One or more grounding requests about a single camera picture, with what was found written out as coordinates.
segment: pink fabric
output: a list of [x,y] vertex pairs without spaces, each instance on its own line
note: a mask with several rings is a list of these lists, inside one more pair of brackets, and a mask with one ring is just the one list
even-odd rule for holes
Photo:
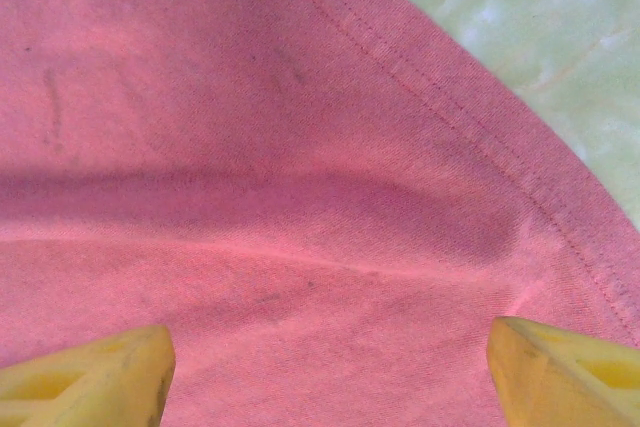
[[0,0],[0,364],[166,323],[163,425],[504,425],[491,319],[640,345],[640,239],[406,0]]

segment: dark spot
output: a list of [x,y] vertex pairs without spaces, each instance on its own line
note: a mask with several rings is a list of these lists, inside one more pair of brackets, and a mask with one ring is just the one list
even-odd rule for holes
[[62,151],[60,144],[60,131],[62,129],[62,101],[60,100],[60,92],[53,69],[47,69],[44,72],[44,85],[49,94],[51,101],[51,130],[53,138],[56,141],[55,151]]
[[280,297],[281,297],[280,294],[265,295],[264,297],[260,297],[258,300],[256,300],[256,304],[263,304],[265,302],[270,302],[272,300],[278,300]]
[[294,69],[293,70],[293,76],[296,78],[296,80],[300,84],[304,84],[305,78],[304,78],[304,75],[302,75],[302,72],[300,72],[299,70]]
[[536,357],[538,357],[538,353],[533,349],[524,349],[522,353],[530,359],[535,359]]
[[175,370],[175,363],[165,372],[160,381],[160,387],[158,387],[158,393],[156,394],[156,411],[147,420],[147,427],[158,427],[162,420],[162,414],[164,413],[164,407],[167,403],[167,394],[169,393],[169,386],[171,379],[173,379],[173,371]]

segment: seam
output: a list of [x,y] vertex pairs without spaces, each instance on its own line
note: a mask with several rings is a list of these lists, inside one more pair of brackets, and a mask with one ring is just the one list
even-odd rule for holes
[[[575,242],[573,242],[570,238],[569,238],[569,234],[567,233],[567,231],[565,229],[563,229],[563,227],[561,226],[561,224],[555,220],[555,218],[553,217],[553,214],[551,214],[546,208],[545,206],[539,202],[537,199],[535,199],[533,197],[533,195],[531,193],[529,193],[518,181],[517,178],[515,178],[513,175],[511,175],[511,173],[509,173],[506,169],[501,168],[493,159],[493,157],[491,155],[489,155],[487,152],[485,152],[482,147],[480,147],[476,142],[474,142],[471,138],[469,138],[466,133],[464,131],[461,131],[460,129],[457,129],[456,126],[451,123],[449,120],[446,119],[446,117],[444,117],[440,112],[438,112],[437,110],[434,110],[432,107],[429,106],[429,104],[421,97],[421,95],[419,93],[417,93],[414,89],[412,89],[412,87],[410,85],[408,85],[407,83],[403,82],[397,75],[393,74],[392,72],[389,72],[388,69],[384,66],[384,64],[379,61],[378,59],[376,59],[373,55],[371,55],[371,52],[368,51],[360,42],[358,42],[358,40],[355,38],[355,36],[353,36],[347,29],[343,28],[340,23],[338,21],[336,21],[329,13],[327,13],[327,11],[323,8],[323,6],[317,2],[316,0],[308,0],[310,1],[315,7],[316,9],[321,13],[321,15],[323,17],[325,17],[341,34],[343,34],[345,37],[347,37],[349,40],[351,40],[359,49],[360,51],[367,56],[369,59],[373,60],[380,68],[382,71],[386,72],[392,79],[394,79],[398,85],[400,85],[404,90],[406,90],[409,94],[411,94],[413,97],[415,97],[418,101],[420,101],[421,105],[423,105],[424,107],[426,107],[431,113],[433,113],[434,115],[436,115],[440,120],[442,120],[451,130],[456,131],[457,133],[461,134],[462,137],[464,139],[467,140],[467,142],[473,146],[473,148],[480,153],[485,159],[487,159],[497,170],[498,172],[500,172],[501,174],[503,174],[507,179],[509,179],[509,181],[514,185],[514,187],[516,187],[516,189],[518,189],[522,194],[524,194],[532,203],[533,205],[544,214],[545,217],[547,217],[547,219],[551,222],[551,224],[555,227],[555,229],[560,233],[560,235],[563,237],[564,241],[566,242],[566,244],[569,246],[570,250],[574,253],[574,255],[578,258],[578,260],[580,260],[584,266],[584,268],[586,269],[589,277],[591,278],[591,281],[594,283],[594,285],[596,286],[596,288],[600,291],[600,293],[602,294],[605,302],[607,302],[607,304],[609,304],[609,307],[611,308],[611,311],[613,312],[613,314],[616,316],[616,318],[618,319],[618,321],[620,322],[620,325],[624,328],[624,330],[629,334],[630,339],[633,341],[634,345],[637,347],[639,346],[639,342],[636,340],[636,336],[633,333],[633,330],[631,329],[629,323],[624,319],[624,317],[621,315],[619,309],[615,306],[614,301],[611,299],[610,295],[606,292],[605,287],[601,284],[600,281],[598,281],[597,277],[595,276],[594,273],[594,268],[592,265],[590,265],[590,263],[587,261],[585,255],[580,251],[580,249],[578,248],[578,246],[576,245]],[[475,122],[489,137],[491,137],[495,142],[497,142],[500,147],[502,147],[503,149],[505,149],[509,154],[511,154],[511,156],[520,163],[520,165],[522,167],[526,167],[525,163],[522,161],[522,159],[511,149],[511,147],[509,147],[509,145],[505,144],[501,139],[499,139],[498,137],[496,137],[491,130],[489,130],[480,120],[478,120],[476,117],[474,117],[472,114],[470,114],[462,105],[460,105],[459,102],[457,102],[451,95],[451,93],[444,89],[441,85],[437,84],[435,81],[433,81],[431,78],[429,78],[426,74],[424,74],[411,60],[409,60],[407,57],[405,57],[402,52],[400,52],[395,46],[391,45],[386,39],[384,39],[378,32],[376,32],[374,30],[373,27],[371,27],[371,25],[369,25],[364,19],[362,19],[361,16],[359,16],[356,12],[354,12],[354,10],[351,8],[351,6],[349,4],[347,4],[344,0],[337,0],[342,6],[344,6],[347,11],[353,15],[354,19],[356,20],[356,22],[358,22],[359,24],[363,25],[366,30],[368,32],[370,32],[372,35],[375,36],[375,38],[382,44],[384,45],[389,52],[392,52],[393,54],[395,54],[395,56],[402,62],[404,62],[407,66],[409,66],[416,74],[418,74],[422,79],[424,79],[425,81],[427,81],[432,87],[436,88],[447,100],[449,100],[451,103],[453,103],[453,105],[455,105],[458,109],[460,109],[460,111],[464,112],[464,114],[471,119],[473,122]],[[542,182],[542,180],[540,179],[539,176],[535,175],[533,176],[533,178],[540,183],[541,185],[544,185],[544,183]],[[543,187],[543,189],[548,193],[551,194],[551,196],[564,208],[564,210],[572,216],[571,214],[571,210],[566,206],[566,204],[559,199],[556,195],[553,194],[553,192],[548,189],[547,187]],[[609,271],[609,275],[611,275],[611,277],[614,279],[614,281],[619,284],[622,285],[622,282],[620,281],[620,278],[617,276],[617,274],[615,273],[615,271],[613,269],[611,269],[609,266],[605,266],[605,268]]]

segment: yellow plastic piece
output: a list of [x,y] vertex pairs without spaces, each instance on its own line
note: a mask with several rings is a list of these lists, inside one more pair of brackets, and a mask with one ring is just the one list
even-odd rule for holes
[[157,427],[175,354],[143,327],[0,370],[0,427]]
[[640,351],[516,317],[487,357],[510,427],[640,427]]

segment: cloth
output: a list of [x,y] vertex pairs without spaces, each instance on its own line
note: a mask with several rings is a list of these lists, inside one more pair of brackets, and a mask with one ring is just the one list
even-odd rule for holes
[[639,345],[637,232],[407,0],[0,5],[0,365],[165,323],[165,427],[498,426],[494,316]]

